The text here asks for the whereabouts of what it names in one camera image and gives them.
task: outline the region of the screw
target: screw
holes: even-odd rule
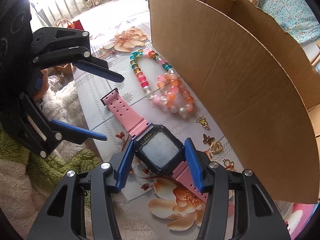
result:
[[[210,168],[216,169],[216,168],[219,167],[219,164],[216,163],[216,162],[210,162],[210,163],[209,163],[209,166],[210,166]]]
[[[248,176],[248,177],[251,177],[251,176],[253,175],[253,172],[250,171],[250,170],[245,170],[245,171],[244,171],[244,174],[245,174],[246,176]]]
[[[85,52],[83,53],[83,56],[84,56],[84,57],[90,57],[90,55],[91,55],[91,53],[88,52],[88,51],[85,51]]]
[[[67,172],[67,176],[68,176],[68,177],[73,177],[75,174],[76,174],[75,171],[68,171],[68,172]]]
[[[42,158],[45,158],[45,157],[47,157],[47,154],[45,153],[45,151],[41,151],[41,152],[40,152],[40,156],[41,156]]]
[[[106,170],[106,169],[109,169],[110,168],[110,163],[102,163],[101,164],[101,168]]]
[[[60,140],[62,139],[62,134],[59,133],[59,132],[57,132],[57,133],[55,134],[55,138],[56,138],[58,141],[60,141]]]

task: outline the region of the orange flower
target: orange flower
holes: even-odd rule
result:
[[[201,226],[205,203],[188,191],[180,183],[169,179],[157,179],[153,185],[159,198],[149,201],[149,212],[159,218],[172,219],[167,228],[173,231],[184,231],[194,222]]]
[[[111,49],[114,47],[121,52],[131,52],[135,46],[144,46],[142,42],[147,39],[147,36],[143,34],[142,30],[137,28],[130,28],[126,31],[116,34],[114,42],[104,45],[104,49]]]

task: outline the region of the cardboard box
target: cardboard box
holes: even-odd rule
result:
[[[273,199],[317,203],[320,75],[248,0],[150,0],[154,47]]]

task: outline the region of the gold jewelry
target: gold jewelry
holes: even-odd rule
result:
[[[226,167],[226,170],[227,171],[237,171],[234,166],[235,166],[235,163],[234,162],[231,162],[229,159],[223,159],[223,164],[224,166]]]
[[[214,142],[215,138],[214,137],[210,137],[210,136],[206,136],[205,134],[203,134],[203,143],[207,143],[207,144],[212,144]]]
[[[220,142],[211,143],[210,152],[213,154],[222,152],[222,144]]]
[[[209,124],[208,124],[208,122],[207,122],[207,120],[206,120],[205,117],[203,117],[203,116],[199,117],[199,118],[196,120],[196,122],[202,124],[203,128],[205,128],[205,129],[207,129],[207,130],[210,130],[210,126],[209,126]]]

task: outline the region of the smartwatch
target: smartwatch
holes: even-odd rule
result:
[[[101,98],[101,102],[131,135],[135,155],[151,172],[172,176],[205,203],[207,202],[208,194],[202,194],[193,185],[182,142],[168,128],[145,120],[119,95],[117,88]]]

